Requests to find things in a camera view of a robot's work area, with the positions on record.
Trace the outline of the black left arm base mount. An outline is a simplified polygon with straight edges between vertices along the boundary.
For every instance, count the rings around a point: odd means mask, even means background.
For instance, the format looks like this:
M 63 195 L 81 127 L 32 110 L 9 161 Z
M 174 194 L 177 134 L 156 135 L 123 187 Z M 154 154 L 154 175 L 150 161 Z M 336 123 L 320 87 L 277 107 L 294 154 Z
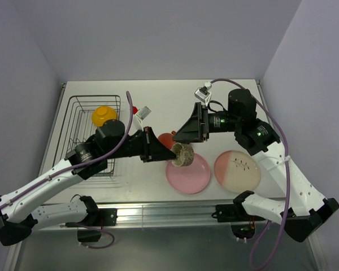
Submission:
M 115 242 L 115 237 L 104 227 L 116 225 L 117 209 L 99 209 L 91 196 L 79 196 L 79 194 L 72 197 L 71 203 L 76 196 L 79 198 L 74 201 L 74 204 L 76 207 L 80 203 L 84 204 L 85 217 L 79 222 L 67 222 L 65 227 L 83 228 L 83 230 L 77 231 L 77 240 L 79 245 L 87 249 L 100 250 L 111 247 Z M 97 243 L 104 235 L 110 237 L 111 242 L 104 246 L 94 246 L 93 243 Z

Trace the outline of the small speckled ceramic cup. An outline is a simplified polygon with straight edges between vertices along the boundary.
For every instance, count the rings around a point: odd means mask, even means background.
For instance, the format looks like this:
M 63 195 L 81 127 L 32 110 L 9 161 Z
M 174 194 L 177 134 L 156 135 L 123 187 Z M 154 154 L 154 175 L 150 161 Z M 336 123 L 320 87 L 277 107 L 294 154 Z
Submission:
M 192 164 L 194 160 L 194 150 L 190 144 L 176 142 L 171 151 L 176 155 L 172 160 L 174 167 L 187 167 Z

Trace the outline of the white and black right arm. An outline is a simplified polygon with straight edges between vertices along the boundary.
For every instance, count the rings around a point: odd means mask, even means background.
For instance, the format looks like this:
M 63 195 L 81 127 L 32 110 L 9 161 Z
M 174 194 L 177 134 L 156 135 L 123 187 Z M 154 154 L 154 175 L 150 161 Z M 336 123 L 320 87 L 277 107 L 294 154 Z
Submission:
M 209 112 L 211 93 L 201 87 L 194 93 L 198 102 L 188 121 L 178 130 L 174 140 L 200 143 L 211 133 L 232 132 L 236 142 L 275 180 L 286 198 L 276 201 L 244 191 L 232 204 L 220 205 L 214 213 L 218 222 L 244 221 L 247 218 L 270 220 L 284 226 L 288 236 L 303 242 L 321 227 L 338 209 L 334 198 L 326 198 L 310 183 L 289 156 L 285 136 L 269 123 L 257 118 L 260 105 L 247 89 L 234 89 L 228 94 L 228 108 Z

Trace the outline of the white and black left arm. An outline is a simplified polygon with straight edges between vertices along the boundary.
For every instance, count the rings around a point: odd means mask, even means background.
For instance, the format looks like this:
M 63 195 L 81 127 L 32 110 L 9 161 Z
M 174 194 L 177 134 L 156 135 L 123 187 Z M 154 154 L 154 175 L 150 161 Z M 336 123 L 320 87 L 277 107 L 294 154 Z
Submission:
M 0 243 L 10 246 L 34 230 L 57 224 L 87 228 L 98 221 L 99 209 L 90 196 L 45 206 L 63 190 L 105 170 L 110 159 L 138 156 L 144 163 L 174 160 L 176 155 L 155 136 L 151 127 L 129 135 L 129 126 L 109 120 L 84 143 L 43 175 L 9 194 L 0 195 Z

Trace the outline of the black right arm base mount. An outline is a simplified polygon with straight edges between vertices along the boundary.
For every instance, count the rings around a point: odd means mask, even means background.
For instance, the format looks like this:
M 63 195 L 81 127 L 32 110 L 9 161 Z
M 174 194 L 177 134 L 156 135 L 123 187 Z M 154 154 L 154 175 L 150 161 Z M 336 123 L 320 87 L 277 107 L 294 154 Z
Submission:
M 218 204 L 211 217 L 219 223 L 242 222 L 242 224 L 231 225 L 232 234 L 239 239 L 250 239 L 255 235 L 254 218 L 237 208 L 234 204 Z

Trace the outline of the yellow bowl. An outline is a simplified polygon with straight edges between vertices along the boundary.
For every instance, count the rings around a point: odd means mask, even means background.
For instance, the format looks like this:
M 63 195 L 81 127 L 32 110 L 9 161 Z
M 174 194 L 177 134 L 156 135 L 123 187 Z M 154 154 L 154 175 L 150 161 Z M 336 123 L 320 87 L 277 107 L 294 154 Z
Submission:
M 101 127 L 108 120 L 116 120 L 117 112 L 109 106 L 97 107 L 92 113 L 92 123 L 96 127 Z

